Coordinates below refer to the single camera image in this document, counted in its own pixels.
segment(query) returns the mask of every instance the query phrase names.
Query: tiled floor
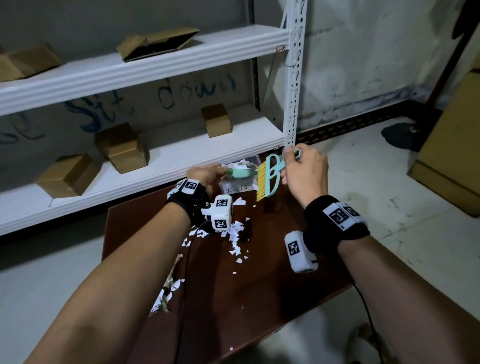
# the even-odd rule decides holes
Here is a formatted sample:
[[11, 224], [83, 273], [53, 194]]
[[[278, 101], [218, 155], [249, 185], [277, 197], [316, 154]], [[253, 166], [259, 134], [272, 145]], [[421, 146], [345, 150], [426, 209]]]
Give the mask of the tiled floor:
[[[348, 201], [391, 251], [480, 319], [480, 220], [407, 176], [414, 159], [389, 146], [386, 121], [318, 144], [330, 194]], [[99, 263], [105, 215], [0, 247], [0, 358], [22, 362], [61, 306]], [[350, 289], [229, 363], [343, 363], [352, 329], [367, 320]]]

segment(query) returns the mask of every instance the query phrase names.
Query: green brush handle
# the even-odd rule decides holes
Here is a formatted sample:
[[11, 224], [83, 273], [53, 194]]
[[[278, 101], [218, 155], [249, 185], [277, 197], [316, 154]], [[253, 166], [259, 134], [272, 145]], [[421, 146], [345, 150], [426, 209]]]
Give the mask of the green brush handle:
[[[295, 160], [298, 162], [300, 160], [301, 150], [295, 149], [293, 155], [295, 156]], [[273, 167], [270, 167], [270, 158], [276, 159], [276, 164]], [[270, 154], [265, 162], [265, 197], [270, 197], [276, 192], [278, 185], [280, 184], [280, 173], [285, 169], [285, 160], [280, 161], [278, 155]], [[272, 190], [270, 190], [270, 180], [273, 178], [276, 178], [275, 186], [272, 188]]]

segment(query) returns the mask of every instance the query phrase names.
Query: person's right hand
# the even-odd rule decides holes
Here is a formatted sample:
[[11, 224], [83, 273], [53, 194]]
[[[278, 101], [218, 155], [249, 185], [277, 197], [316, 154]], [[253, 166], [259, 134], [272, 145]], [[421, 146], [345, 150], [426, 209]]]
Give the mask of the person's right hand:
[[[293, 151], [301, 150], [300, 161]], [[292, 195], [306, 208], [314, 199], [328, 194], [328, 160], [325, 153], [306, 144], [297, 144], [285, 153], [285, 169], [280, 176]]]

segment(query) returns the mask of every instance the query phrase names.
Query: small cardboard box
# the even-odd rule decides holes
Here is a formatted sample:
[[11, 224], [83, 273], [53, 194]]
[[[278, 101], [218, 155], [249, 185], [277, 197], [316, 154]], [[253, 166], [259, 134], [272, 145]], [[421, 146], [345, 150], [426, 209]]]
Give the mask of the small cardboard box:
[[138, 140], [115, 143], [108, 151], [108, 158], [120, 174], [148, 166], [148, 151]]
[[173, 52], [183, 48], [199, 30], [181, 27], [149, 34], [128, 36], [117, 47], [125, 62], [139, 60], [157, 54]]
[[0, 47], [0, 81], [19, 80], [60, 65], [60, 58], [48, 43], [10, 53]]
[[108, 151], [110, 150], [112, 139], [114, 139], [116, 143], [119, 143], [122, 140], [128, 141], [136, 137], [137, 132], [126, 122], [95, 133], [94, 143], [103, 157], [108, 159]]
[[228, 117], [228, 112], [223, 104], [202, 108], [202, 115], [210, 138], [232, 132], [232, 125]]
[[63, 156], [35, 183], [53, 198], [81, 196], [99, 172], [88, 154]]
[[472, 216], [480, 216], [480, 73], [469, 72], [408, 175]]

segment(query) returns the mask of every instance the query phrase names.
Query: person's left hand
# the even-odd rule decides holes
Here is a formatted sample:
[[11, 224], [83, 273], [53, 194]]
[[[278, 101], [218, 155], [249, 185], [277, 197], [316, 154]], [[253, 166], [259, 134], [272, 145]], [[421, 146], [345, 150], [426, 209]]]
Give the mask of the person's left hand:
[[187, 179], [198, 180], [207, 188], [208, 195], [213, 196], [213, 186], [218, 184], [227, 174], [227, 167], [218, 164], [210, 166], [193, 167], [187, 171]]

